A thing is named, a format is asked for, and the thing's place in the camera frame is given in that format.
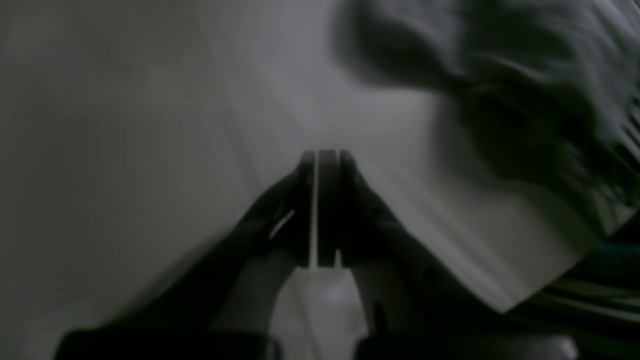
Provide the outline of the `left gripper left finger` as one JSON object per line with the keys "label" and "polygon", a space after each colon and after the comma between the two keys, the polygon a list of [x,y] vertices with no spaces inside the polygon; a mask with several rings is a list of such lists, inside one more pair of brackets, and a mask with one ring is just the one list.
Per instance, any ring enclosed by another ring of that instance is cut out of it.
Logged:
{"label": "left gripper left finger", "polygon": [[237,225],[168,289],[107,325],[74,330],[62,338],[56,360],[279,360],[281,346],[265,330],[212,330],[232,300],[251,261],[278,255],[283,265],[267,279],[276,287],[252,305],[270,323],[274,302],[290,273],[310,262],[316,155],[298,165],[251,205]]}

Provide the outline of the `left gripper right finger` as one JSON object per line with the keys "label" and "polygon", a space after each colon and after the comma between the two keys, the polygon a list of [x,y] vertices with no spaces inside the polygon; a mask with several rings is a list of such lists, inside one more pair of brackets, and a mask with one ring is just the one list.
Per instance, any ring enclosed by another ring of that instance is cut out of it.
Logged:
{"label": "left gripper right finger", "polygon": [[317,158],[317,262],[350,270],[369,335],[357,360],[578,360],[566,333],[507,318],[406,230],[348,151]]}

